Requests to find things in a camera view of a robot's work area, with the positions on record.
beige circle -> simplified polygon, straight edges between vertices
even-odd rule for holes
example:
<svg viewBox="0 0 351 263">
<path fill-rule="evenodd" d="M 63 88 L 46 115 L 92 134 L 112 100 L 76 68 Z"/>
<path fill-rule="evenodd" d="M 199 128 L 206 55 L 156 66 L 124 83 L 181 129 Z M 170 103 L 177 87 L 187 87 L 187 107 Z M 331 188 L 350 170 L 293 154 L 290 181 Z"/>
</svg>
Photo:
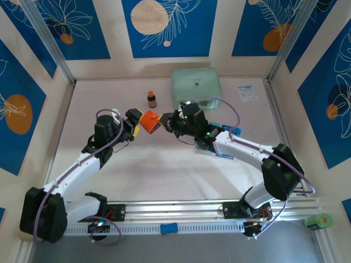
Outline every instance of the beige circle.
<svg viewBox="0 0 351 263">
<path fill-rule="evenodd" d="M 140 1 L 131 12 L 134 28 L 141 34 L 160 33 L 168 25 L 167 11 L 155 0 Z"/>
<path fill-rule="evenodd" d="M 248 3 L 251 5 L 258 4 L 260 0 L 248 0 Z"/>
<path fill-rule="evenodd" d="M 20 3 L 18 2 L 18 0 L 9 0 L 10 2 L 16 4 L 16 5 L 19 5 Z"/>
<path fill-rule="evenodd" d="M 170 41 L 164 41 L 163 45 L 167 48 L 171 45 Z"/>
</svg>

metal frame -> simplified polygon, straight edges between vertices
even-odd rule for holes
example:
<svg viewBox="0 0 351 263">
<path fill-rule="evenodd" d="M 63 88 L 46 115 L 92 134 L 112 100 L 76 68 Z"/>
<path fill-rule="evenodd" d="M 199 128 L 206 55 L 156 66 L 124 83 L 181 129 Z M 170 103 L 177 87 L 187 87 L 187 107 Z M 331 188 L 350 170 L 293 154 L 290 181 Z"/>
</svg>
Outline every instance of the metal frame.
<svg viewBox="0 0 351 263">
<path fill-rule="evenodd" d="M 61 109 L 59 111 L 59 115 L 56 120 L 56 125 L 54 127 L 53 135 L 52 135 L 52 142 L 49 145 L 49 149 L 47 152 L 47 155 L 50 157 L 49 162 L 46 163 L 43 167 L 42 173 L 46 174 L 45 181 L 48 180 L 49 174 L 52 170 L 53 163 L 55 160 L 55 156 L 57 153 L 57 149 L 59 146 L 60 138 L 62 135 L 63 127 L 66 121 L 66 117 L 68 114 L 68 110 L 71 104 L 71 100 L 73 97 L 73 92 L 74 92 L 74 85 L 68 84 L 67 86 L 67 91 L 64 96 L 63 104 L 61 106 Z M 29 261 L 31 252 L 33 248 L 33 241 L 21 241 L 20 247 L 18 249 L 18 254 L 16 259 L 14 260 L 15 263 L 25 263 Z"/>
<path fill-rule="evenodd" d="M 31 0 L 19 0 L 24 13 L 27 15 L 29 21 L 33 25 L 34 29 L 40 36 L 41 40 L 45 44 L 46 48 L 50 52 L 54 61 L 58 67 L 62 70 L 64 76 L 67 80 L 74 84 L 74 78 L 72 72 L 70 71 L 65 58 L 60 51 L 57 43 L 55 42 L 53 36 L 50 34 L 44 20 L 40 16 L 39 11 L 33 4 Z M 276 97 L 274 95 L 274 87 L 271 86 L 271 81 L 274 79 L 276 73 L 280 69 L 281 65 L 286 60 L 289 52 L 291 51 L 293 45 L 295 44 L 300 32 L 302 31 L 305 23 L 307 22 L 310 13 L 313 11 L 318 0 L 305 1 L 301 12 L 298 13 L 293 26 L 288 33 L 276 60 L 267 76 L 263 79 L 263 83 L 266 89 L 266 94 L 268 101 L 271 106 L 271 111 L 273 113 L 276 127 L 280 135 L 282 142 L 287 144 L 291 148 L 291 144 L 288 138 L 287 131 L 285 129 L 284 121 L 281 117 L 279 110 L 279 105 L 277 103 Z M 68 113 L 68 107 L 64 112 L 64 116 Z M 61 131 L 59 132 L 58 139 L 55 141 L 56 153 L 58 148 L 58 142 L 61 137 L 63 125 Z M 52 169 L 52 164 L 54 160 L 54 155 L 52 161 L 50 162 L 49 169 L 47 172 L 46 181 L 48 180 L 48 175 Z M 304 183 L 299 185 L 300 188 L 305 188 Z M 278 220 L 300 220 L 311 215 L 315 215 L 321 212 L 322 205 L 318 198 L 310 198 L 307 196 L 298 197 L 292 195 L 289 199 L 288 206 L 286 210 L 281 214 Z M 124 235 L 143 235 L 151 233 L 159 233 L 159 228 L 149 228 L 156 227 L 162 223 L 174 222 L 183 226 L 183 229 L 188 229 L 190 226 L 190 232 L 207 232 L 213 233 L 216 231 L 224 232 L 242 232 L 241 226 L 243 222 L 252 221 L 252 219 L 244 220 L 228 220 L 224 219 L 223 214 L 220 212 L 219 207 L 223 202 L 227 201 L 237 201 L 237 200 L 207 200 L 207 201 L 150 201 L 150 202 L 109 202 L 109 203 L 124 203 L 126 204 L 126 216 L 125 222 L 118 223 L 122 227 Z M 283 206 L 283 202 L 273 201 L 271 203 L 272 213 L 276 215 Z M 66 230 L 67 236 L 69 235 L 86 235 L 86 223 L 75 224 Z M 117 235 L 116 231 L 111 231 L 111 235 Z M 320 248 L 322 250 L 323 257 L 326 262 L 336 262 L 335 256 L 330 246 L 330 240 L 327 236 L 326 230 L 319 231 L 316 233 L 319 241 Z M 30 257 L 30 252 L 32 250 L 32 242 L 21 242 L 18 257 L 15 262 L 22 263 L 27 262 Z"/>
<path fill-rule="evenodd" d="M 34 30 L 37 32 L 40 40 L 45 45 L 49 54 L 55 61 L 58 68 L 61 69 L 63 75 L 71 85 L 75 85 L 73 74 L 68 67 L 66 59 L 57 45 L 53 35 L 50 33 L 44 19 L 42 18 L 39 10 L 32 0 L 19 0 L 21 8 L 25 15 L 28 17 L 29 22 L 32 24 Z"/>
<path fill-rule="evenodd" d="M 257 219 L 225 219 L 220 207 L 223 202 L 238 202 L 238 199 L 202 200 L 202 201 L 150 201 L 150 202 L 109 202 L 125 204 L 124 222 L 118 222 L 124 235 L 160 234 L 160 224 L 176 222 L 179 233 L 241 233 L 244 222 Z M 271 202 L 273 216 L 281 210 L 285 202 Z M 291 198 L 278 220 L 301 220 L 321 211 L 318 198 Z M 77 223 L 66 229 L 65 236 L 86 236 L 89 223 Z M 99 235 L 118 235 L 103 232 Z"/>
</svg>

mint green bag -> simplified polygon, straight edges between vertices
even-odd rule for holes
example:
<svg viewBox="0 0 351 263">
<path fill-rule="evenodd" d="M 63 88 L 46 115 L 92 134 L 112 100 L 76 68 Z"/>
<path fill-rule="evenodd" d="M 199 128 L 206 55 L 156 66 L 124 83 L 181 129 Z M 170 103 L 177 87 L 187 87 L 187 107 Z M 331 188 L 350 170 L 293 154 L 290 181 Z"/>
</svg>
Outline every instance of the mint green bag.
<svg viewBox="0 0 351 263">
<path fill-rule="evenodd" d="M 177 110 L 181 102 L 195 101 L 206 97 L 222 96 L 219 77 L 214 68 L 174 70 L 171 77 L 173 107 Z M 201 109 L 216 108 L 219 100 L 199 103 Z"/>
</svg>

small brown bottle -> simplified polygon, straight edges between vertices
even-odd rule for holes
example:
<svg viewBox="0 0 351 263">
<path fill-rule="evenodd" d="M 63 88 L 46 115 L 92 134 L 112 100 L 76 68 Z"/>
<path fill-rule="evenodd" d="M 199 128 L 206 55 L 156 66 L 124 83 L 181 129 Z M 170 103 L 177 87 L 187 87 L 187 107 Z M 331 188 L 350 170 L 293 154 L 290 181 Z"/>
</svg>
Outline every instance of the small brown bottle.
<svg viewBox="0 0 351 263">
<path fill-rule="evenodd" d="M 148 92 L 148 103 L 150 108 L 156 107 L 156 97 L 152 91 Z"/>
</svg>

robotic arm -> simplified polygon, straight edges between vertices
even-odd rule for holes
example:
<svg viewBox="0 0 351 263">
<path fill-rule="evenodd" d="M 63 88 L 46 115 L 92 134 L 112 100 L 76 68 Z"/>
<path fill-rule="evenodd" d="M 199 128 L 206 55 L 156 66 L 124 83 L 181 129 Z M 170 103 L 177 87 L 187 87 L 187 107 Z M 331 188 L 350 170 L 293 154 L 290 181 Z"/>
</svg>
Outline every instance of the robotic arm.
<svg viewBox="0 0 351 263">
<path fill-rule="evenodd" d="M 262 172 L 264 181 L 247 190 L 238 204 L 227 208 L 227 215 L 231 218 L 252 218 L 258 209 L 270 201 L 286 201 L 301 180 L 293 170 L 274 157 L 278 156 L 303 174 L 289 147 L 283 144 L 277 147 L 255 144 L 211 125 L 197 103 L 181 104 L 180 110 L 163 114 L 159 122 L 177 138 L 192 136 L 202 149 L 235 156 Z"/>
<path fill-rule="evenodd" d="M 115 113 L 112 114 L 113 117 L 109 115 L 97 117 L 95 134 L 89 138 L 77 161 L 43 188 L 32 187 L 28 190 L 20 229 L 33 235 L 37 225 L 37 236 L 55 243 L 63 236 L 67 226 L 91 215 L 105 216 L 107 198 L 104 196 L 90 192 L 80 201 L 69 202 L 69 200 L 76 189 L 106 164 L 112 156 L 113 146 L 119 142 L 134 140 L 142 115 L 137 109 L 128 110 L 127 118 L 122 119 L 123 125 L 118 125 L 120 121 Z M 270 155 L 270 153 L 278 155 L 303 173 L 287 146 L 283 144 L 277 147 L 264 146 L 235 137 L 223 128 L 209 124 L 203 110 L 196 103 L 182 104 L 179 111 L 164 113 L 158 122 L 177 138 L 183 135 L 192 136 L 202 149 L 235 156 L 262 172 L 264 182 L 248 189 L 239 202 L 223 204 L 225 218 L 260 217 L 258 212 L 262 207 L 268 207 L 273 199 L 287 200 L 301 180 L 289 167 Z M 261 227 L 252 228 L 245 234 L 252 236 L 260 230 Z"/>
<path fill-rule="evenodd" d="M 89 192 L 80 201 L 69 200 L 88 178 L 106 164 L 116 144 L 134 140 L 142 115 L 137 109 L 128 110 L 126 119 L 121 120 L 123 123 L 116 123 L 109 115 L 97 117 L 95 134 L 88 139 L 77 161 L 43 188 L 32 187 L 27 191 L 20 221 L 21 231 L 35 235 L 37 226 L 37 237 L 55 243 L 63 236 L 67 226 L 87 216 L 105 216 L 107 198 L 102 195 Z"/>
</svg>

